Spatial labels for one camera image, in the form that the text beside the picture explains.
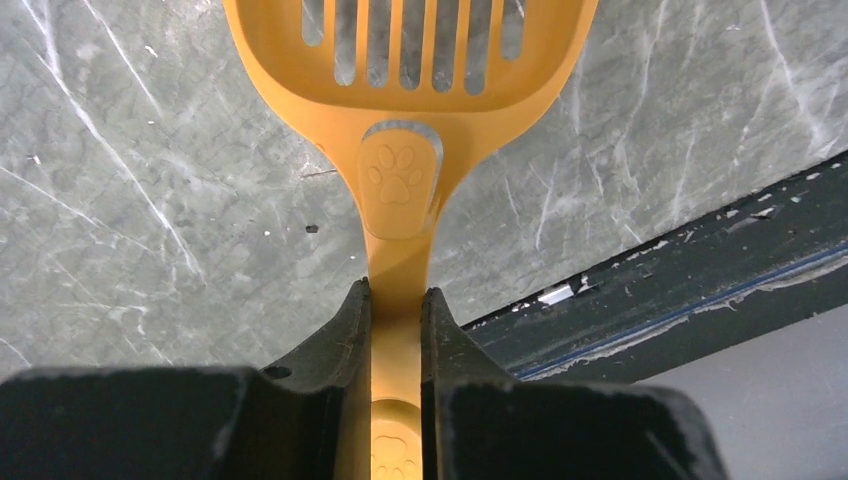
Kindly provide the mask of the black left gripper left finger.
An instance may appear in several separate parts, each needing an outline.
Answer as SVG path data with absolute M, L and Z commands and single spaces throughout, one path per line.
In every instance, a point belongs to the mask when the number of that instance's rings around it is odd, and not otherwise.
M 43 367 L 1 384 L 5 479 L 366 479 L 371 298 L 263 369 Z

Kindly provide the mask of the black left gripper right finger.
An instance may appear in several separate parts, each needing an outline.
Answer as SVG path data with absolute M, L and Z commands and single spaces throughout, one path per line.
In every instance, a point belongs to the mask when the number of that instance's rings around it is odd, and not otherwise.
M 455 322 L 437 288 L 421 313 L 427 479 L 724 479 L 708 421 L 681 392 L 518 380 Z

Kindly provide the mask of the yellow slotted plastic scoop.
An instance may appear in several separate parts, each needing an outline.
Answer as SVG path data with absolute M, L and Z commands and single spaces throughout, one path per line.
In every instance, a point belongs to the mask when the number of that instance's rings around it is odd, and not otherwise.
M 361 218 L 372 291 L 368 479 L 423 474 L 420 312 L 437 225 L 453 191 L 555 102 L 586 41 L 593 1 L 326 1 L 304 36 L 300 1 L 228 1 L 229 29 L 263 100 L 321 150 Z

